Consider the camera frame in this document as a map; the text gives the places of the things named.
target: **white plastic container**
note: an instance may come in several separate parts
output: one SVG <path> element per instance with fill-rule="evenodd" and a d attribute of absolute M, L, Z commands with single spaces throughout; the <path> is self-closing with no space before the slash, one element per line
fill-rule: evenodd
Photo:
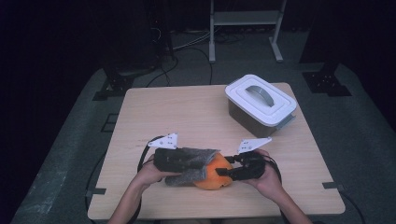
<path fill-rule="evenodd" d="M 225 88 L 229 113 L 256 137 L 268 137 L 295 117 L 296 101 L 255 75 L 245 75 Z"/>

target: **floor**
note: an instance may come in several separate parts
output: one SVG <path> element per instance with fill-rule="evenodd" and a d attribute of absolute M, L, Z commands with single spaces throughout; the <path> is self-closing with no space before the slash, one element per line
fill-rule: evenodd
<path fill-rule="evenodd" d="M 277 63 L 268 37 L 272 33 L 229 35 L 233 43 L 217 44 L 217 60 L 207 60 L 207 41 L 175 52 L 177 60 L 163 57 L 162 69 L 138 77 L 133 88 L 229 84 L 245 74 L 268 82 L 291 85 L 334 181 L 359 207 L 366 223 L 396 220 L 396 134 L 364 91 L 357 76 L 339 65 L 335 75 L 351 96 L 330 97 L 312 93 L 303 72 L 318 71 L 322 64 L 298 63 L 308 32 L 281 32 L 278 39 L 283 63 Z M 173 35 L 174 46 L 198 35 Z M 12 223 L 102 223 L 87 218 L 90 190 L 100 172 L 111 140 L 122 97 L 94 101 L 106 75 L 92 74 L 70 111 L 41 170 Z M 332 223 L 361 223 L 356 207 L 345 199 L 346 211 L 338 216 L 314 216 Z"/>

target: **hand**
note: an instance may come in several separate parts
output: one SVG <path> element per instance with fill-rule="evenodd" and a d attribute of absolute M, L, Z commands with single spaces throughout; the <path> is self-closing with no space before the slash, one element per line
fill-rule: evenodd
<path fill-rule="evenodd" d="M 265 150 L 256 149 L 255 152 L 269 157 L 269 153 Z M 275 169 L 269 164 L 265 165 L 265 172 L 261 177 L 257 179 L 242 180 L 241 182 L 253 186 L 260 194 L 272 201 L 276 201 L 277 197 L 286 193 L 280 183 Z"/>
<path fill-rule="evenodd" d="M 180 173 L 161 172 L 154 165 L 154 155 L 151 155 L 148 160 L 144 163 L 142 169 L 134 177 L 135 182 L 142 185 L 144 189 L 147 189 L 151 184 L 160 181 L 162 178 L 169 175 L 181 175 Z"/>

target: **white clip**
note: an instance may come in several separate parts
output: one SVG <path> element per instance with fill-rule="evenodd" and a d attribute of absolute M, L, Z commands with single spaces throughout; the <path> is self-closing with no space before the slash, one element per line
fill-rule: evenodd
<path fill-rule="evenodd" d="M 148 143 L 149 147 L 162 147 L 167 149 L 177 148 L 177 133 L 171 133 Z"/>
<path fill-rule="evenodd" d="M 257 139 L 244 139 L 239 145 L 238 153 L 253 151 L 254 149 L 261 147 L 272 141 L 271 137 L 257 138 Z"/>

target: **gray fabric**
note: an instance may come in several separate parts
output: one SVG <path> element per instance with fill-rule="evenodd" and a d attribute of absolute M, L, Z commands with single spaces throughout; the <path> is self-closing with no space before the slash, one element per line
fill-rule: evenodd
<path fill-rule="evenodd" d="M 183 150 L 191 156 L 188 163 L 201 163 L 202 167 L 199 169 L 189 169 L 182 175 L 166 177 L 165 183 L 168 186 L 189 184 L 193 181 L 206 179 L 206 166 L 213 160 L 215 154 L 219 151 L 216 149 L 198 149 L 188 147 L 183 147 L 178 150 Z"/>

